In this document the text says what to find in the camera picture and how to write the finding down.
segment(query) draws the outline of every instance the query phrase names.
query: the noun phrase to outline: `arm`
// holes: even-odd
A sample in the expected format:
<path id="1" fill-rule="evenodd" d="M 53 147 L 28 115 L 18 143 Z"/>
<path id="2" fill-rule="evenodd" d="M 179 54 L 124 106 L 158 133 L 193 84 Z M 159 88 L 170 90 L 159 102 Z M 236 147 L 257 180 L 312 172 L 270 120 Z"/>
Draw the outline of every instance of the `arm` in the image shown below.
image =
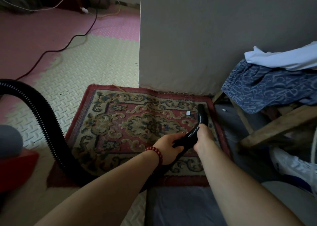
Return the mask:
<path id="1" fill-rule="evenodd" d="M 154 147 L 163 156 L 163 164 L 172 163 L 184 149 L 172 147 L 185 133 L 161 137 Z M 157 167 L 159 157 L 149 150 L 100 176 L 65 199 L 36 226 L 120 225 L 147 178 Z"/>
<path id="2" fill-rule="evenodd" d="M 228 225 L 303 225 L 282 202 L 218 148 L 207 126 L 199 127 L 194 149 Z"/>

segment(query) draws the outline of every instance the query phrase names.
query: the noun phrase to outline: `red rug border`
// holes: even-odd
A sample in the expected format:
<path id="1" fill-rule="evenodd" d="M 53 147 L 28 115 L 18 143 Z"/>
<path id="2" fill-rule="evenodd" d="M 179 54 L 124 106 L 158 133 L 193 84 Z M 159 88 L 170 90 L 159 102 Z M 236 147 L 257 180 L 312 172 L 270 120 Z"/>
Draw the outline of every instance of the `red rug border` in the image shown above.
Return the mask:
<path id="1" fill-rule="evenodd" d="M 153 96 L 166 95 L 167 98 L 172 97 L 171 99 L 182 99 L 182 100 L 193 100 L 193 101 L 206 102 L 208 105 L 210 117 L 212 118 L 213 124 L 214 124 L 215 129 L 216 129 L 216 133 L 218 135 L 220 146 L 221 146 L 222 150 L 224 151 L 224 153 L 232 160 L 232 156 L 231 156 L 231 152 L 230 152 L 230 149 L 228 147 L 228 144 L 227 144 L 227 140 L 224 136 L 224 133 L 223 133 L 223 130 L 222 130 L 220 124 L 218 123 L 216 110 L 215 110 L 215 107 L 212 103 L 211 98 L 209 98 L 207 96 L 194 96 L 194 95 L 186 95 L 186 94 L 173 94 L 173 93 L 167 93 L 167 92 L 156 92 L 156 91 L 153 91 L 153 90 L 147 89 L 147 88 L 133 88 L 133 87 L 121 87 L 121 88 L 122 88 L 122 90 L 124 90 L 124 92 L 145 93 L 145 94 L 150 94 Z M 78 121 L 78 118 L 81 115 L 81 110 L 85 106 L 85 102 L 87 102 L 87 103 L 90 102 L 90 100 L 86 100 L 86 98 L 92 96 L 93 93 L 95 92 L 95 90 L 121 91 L 119 89 L 119 87 L 114 86 L 114 85 L 97 85 L 97 84 L 89 85 L 84 93 L 84 96 L 81 100 L 81 103 L 77 109 L 77 112 L 76 112 L 73 120 L 72 120 L 72 123 L 71 123 L 71 125 L 70 125 L 70 127 L 65 135 L 66 141 L 69 140 L 69 137 L 71 136 L 71 134 L 73 132 L 73 129 L 76 125 L 76 122 Z M 54 162 L 54 165 L 51 168 L 50 174 L 47 178 L 47 187 L 61 187 L 61 185 L 63 184 L 61 182 L 57 182 L 57 184 L 55 184 L 53 182 L 54 177 L 53 177 L 53 175 L 51 175 L 51 173 L 56 170 L 55 169 L 56 166 L 58 167 L 57 163 Z M 74 186 L 75 186 L 74 183 L 64 184 L 64 187 L 74 187 Z M 209 183 L 208 183 L 206 176 L 178 176 L 178 177 L 164 176 L 158 181 L 157 186 L 201 186 L 201 187 L 208 187 Z"/>

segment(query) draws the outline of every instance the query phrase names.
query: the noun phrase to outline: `black power cord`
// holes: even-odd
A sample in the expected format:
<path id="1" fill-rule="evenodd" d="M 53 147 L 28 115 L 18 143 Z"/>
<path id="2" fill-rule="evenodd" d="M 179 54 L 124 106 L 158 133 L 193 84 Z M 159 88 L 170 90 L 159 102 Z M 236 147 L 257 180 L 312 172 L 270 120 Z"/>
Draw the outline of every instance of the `black power cord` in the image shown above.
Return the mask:
<path id="1" fill-rule="evenodd" d="M 77 37 L 77 36 L 86 36 L 86 35 L 91 31 L 91 29 L 92 29 L 92 27 L 94 26 L 94 24 L 96 23 L 97 16 L 98 16 L 98 7 L 99 7 L 99 5 L 100 5 L 100 1 L 101 1 L 101 0 L 99 0 L 98 3 L 97 3 L 95 20 L 93 21 L 93 24 L 91 25 L 91 27 L 89 28 L 89 30 L 88 30 L 84 35 L 74 35 L 74 36 L 70 39 L 69 43 L 68 43 L 64 48 L 62 48 L 62 49 L 60 49 L 60 50 L 47 50 L 47 51 L 45 51 L 45 52 L 40 56 L 40 58 L 37 60 L 37 62 L 34 64 L 34 66 L 33 66 L 27 73 L 25 73 L 24 75 L 20 76 L 20 77 L 17 78 L 16 80 L 18 81 L 19 79 L 22 79 L 22 78 L 26 77 L 27 75 L 29 75 L 29 74 L 34 70 L 34 68 L 38 65 L 38 63 L 41 61 L 41 59 L 43 58 L 43 56 L 44 56 L 46 53 L 48 53 L 48 52 L 61 52 L 61 51 L 65 50 L 65 49 L 71 44 L 71 42 L 73 41 L 73 39 L 74 39 L 75 37 Z"/>

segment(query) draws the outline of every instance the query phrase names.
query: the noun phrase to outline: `red beaded bracelet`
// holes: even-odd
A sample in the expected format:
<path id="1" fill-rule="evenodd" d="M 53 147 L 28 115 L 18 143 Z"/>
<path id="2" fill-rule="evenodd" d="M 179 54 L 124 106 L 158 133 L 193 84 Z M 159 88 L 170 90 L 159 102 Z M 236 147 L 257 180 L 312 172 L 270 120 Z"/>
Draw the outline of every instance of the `red beaded bracelet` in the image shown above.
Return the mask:
<path id="1" fill-rule="evenodd" d="M 157 149 L 156 147 L 147 147 L 145 148 L 145 151 L 148 151 L 148 150 L 153 150 L 154 152 L 157 153 L 158 155 L 158 166 L 156 167 L 155 171 L 158 170 L 162 164 L 163 164 L 163 156 L 161 154 L 161 152 L 159 151 L 159 149 Z"/>

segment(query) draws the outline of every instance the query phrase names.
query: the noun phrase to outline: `black corrugated hose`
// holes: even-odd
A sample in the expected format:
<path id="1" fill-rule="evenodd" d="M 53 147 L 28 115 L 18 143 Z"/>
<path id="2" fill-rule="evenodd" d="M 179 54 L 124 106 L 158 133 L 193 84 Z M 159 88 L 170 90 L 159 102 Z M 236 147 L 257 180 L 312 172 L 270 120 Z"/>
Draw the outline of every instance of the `black corrugated hose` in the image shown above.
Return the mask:
<path id="1" fill-rule="evenodd" d="M 52 155 L 57 161 L 64 173 L 70 177 L 79 186 L 84 186 L 96 179 L 96 176 L 91 175 L 85 171 L 84 168 L 73 156 L 68 147 L 61 127 L 58 124 L 57 118 L 46 99 L 33 87 L 20 81 L 10 79 L 0 79 L 0 95 L 13 95 L 23 100 L 33 112 L 38 124 L 40 125 L 46 142 L 51 150 Z M 203 123 L 208 126 L 208 117 L 204 110 L 204 106 L 199 104 L 198 110 L 198 124 Z M 170 165 L 163 165 L 159 171 L 152 174 L 141 191 L 146 190 L 157 180 L 163 176 L 173 164 L 184 155 L 185 152 L 195 145 L 197 142 L 198 124 L 183 138 L 177 140 L 173 147 L 184 146 L 175 161 Z"/>

